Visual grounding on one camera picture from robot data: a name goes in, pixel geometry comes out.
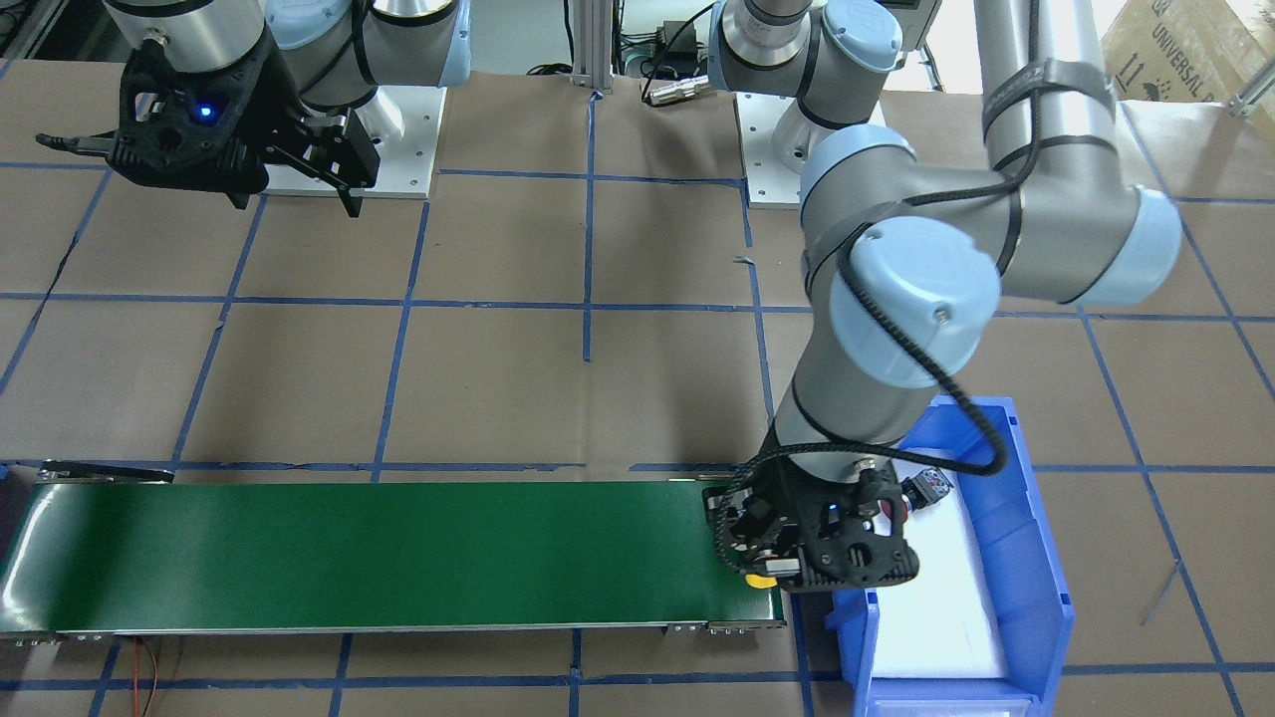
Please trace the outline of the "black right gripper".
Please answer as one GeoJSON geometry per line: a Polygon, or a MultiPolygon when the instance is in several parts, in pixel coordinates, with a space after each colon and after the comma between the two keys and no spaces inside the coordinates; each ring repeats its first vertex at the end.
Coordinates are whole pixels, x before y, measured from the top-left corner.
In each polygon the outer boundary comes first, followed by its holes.
{"type": "Polygon", "coordinates": [[[266,162],[289,166],[337,190],[348,217],[377,182],[380,154],[352,111],[302,117],[300,94],[273,38],[214,71],[177,71],[167,48],[147,38],[122,73],[119,130],[36,134],[51,151],[106,158],[136,185],[218,191],[238,208],[268,185],[266,162]]]}

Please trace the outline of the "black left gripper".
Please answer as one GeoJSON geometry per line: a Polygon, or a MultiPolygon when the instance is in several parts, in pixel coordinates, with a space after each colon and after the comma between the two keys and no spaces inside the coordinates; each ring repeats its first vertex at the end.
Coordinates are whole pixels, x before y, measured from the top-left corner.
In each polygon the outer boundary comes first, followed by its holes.
{"type": "Polygon", "coordinates": [[[914,580],[921,559],[907,543],[907,503],[894,459],[915,454],[873,444],[792,444],[760,452],[729,481],[704,490],[717,558],[737,575],[774,578],[780,589],[882,589],[914,580]],[[852,482],[796,464],[807,453],[841,454],[852,482]]]}

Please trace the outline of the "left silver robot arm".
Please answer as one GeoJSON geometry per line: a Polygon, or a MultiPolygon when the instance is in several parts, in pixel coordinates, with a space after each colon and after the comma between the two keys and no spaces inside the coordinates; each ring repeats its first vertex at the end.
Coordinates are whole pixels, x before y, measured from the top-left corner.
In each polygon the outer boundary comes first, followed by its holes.
{"type": "Polygon", "coordinates": [[[986,168],[870,122],[901,48],[875,1],[719,1],[713,85],[779,94],[825,135],[799,186],[812,332],[766,438],[706,495],[720,563],[792,592],[919,572],[892,463],[993,476],[1009,450],[952,378],[1002,296],[1130,305],[1176,264],[1179,214],[1125,182],[1089,1],[975,1],[986,168]]]}

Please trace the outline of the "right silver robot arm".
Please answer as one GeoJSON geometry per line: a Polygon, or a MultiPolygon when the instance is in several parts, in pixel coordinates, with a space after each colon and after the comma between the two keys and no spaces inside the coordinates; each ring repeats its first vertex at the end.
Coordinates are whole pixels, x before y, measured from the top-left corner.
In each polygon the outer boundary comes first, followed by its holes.
{"type": "Polygon", "coordinates": [[[108,1],[131,46],[119,125],[37,134],[127,181],[214,191],[245,208],[287,166],[337,191],[351,217],[385,145],[361,110],[385,87],[464,85],[468,1],[108,1]]]}

